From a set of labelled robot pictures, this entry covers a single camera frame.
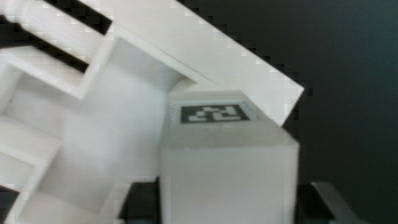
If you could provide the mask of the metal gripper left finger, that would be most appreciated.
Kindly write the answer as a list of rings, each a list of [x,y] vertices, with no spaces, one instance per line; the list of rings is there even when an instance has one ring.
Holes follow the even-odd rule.
[[[120,219],[123,224],[162,224],[160,179],[132,184]]]

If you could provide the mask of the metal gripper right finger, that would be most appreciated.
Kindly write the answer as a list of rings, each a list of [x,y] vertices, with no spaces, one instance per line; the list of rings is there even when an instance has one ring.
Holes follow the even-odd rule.
[[[297,188],[294,224],[372,224],[356,215],[329,182],[312,182]]]

